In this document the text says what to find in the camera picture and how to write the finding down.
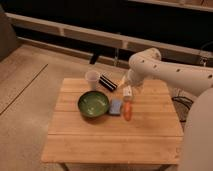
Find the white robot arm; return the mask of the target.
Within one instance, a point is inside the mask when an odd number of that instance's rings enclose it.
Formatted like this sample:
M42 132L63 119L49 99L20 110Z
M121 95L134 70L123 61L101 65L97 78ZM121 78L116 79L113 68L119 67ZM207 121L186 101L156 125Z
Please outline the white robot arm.
M123 85L153 76L194 96L184 129L177 171L213 171L213 68L163 62L157 48L133 54Z

